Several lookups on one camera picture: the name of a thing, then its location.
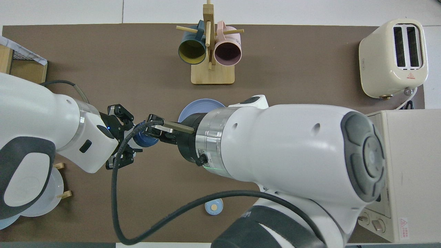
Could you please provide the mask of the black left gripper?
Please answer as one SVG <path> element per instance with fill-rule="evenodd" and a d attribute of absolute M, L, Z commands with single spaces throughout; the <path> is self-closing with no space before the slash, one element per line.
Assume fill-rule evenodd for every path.
<path fill-rule="evenodd" d="M 100 116 L 106 127 L 109 127 L 110 133 L 119 143 L 106 162 L 106 169 L 112 170 L 120 143 L 124 140 L 124 132 L 134 127 L 134 116 L 123 105 L 109 105 L 107 107 L 107 114 L 101 114 Z M 136 154 L 141 152 L 142 148 L 132 148 L 127 145 L 121 154 L 119 168 L 132 164 Z"/>

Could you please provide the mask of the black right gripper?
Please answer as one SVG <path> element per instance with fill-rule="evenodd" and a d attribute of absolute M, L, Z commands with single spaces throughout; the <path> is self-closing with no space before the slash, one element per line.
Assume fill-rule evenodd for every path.
<path fill-rule="evenodd" d="M 192 127 L 194 129 L 194 132 L 191 134 L 178 132 L 177 134 L 177 147 L 180 154 L 184 159 L 196 165 L 202 165 L 202 162 L 197 157 L 195 143 L 196 143 L 197 129 L 203 118 L 204 118 L 203 113 L 194 113 L 192 115 L 189 115 L 181 122 L 181 124 Z M 158 115 L 149 115 L 146 118 L 146 122 L 153 122 L 155 123 L 154 125 L 163 126 L 164 118 Z M 174 130 L 171 128 L 147 127 L 143 132 L 143 134 L 156 138 L 164 143 L 176 143 L 175 133 Z"/>

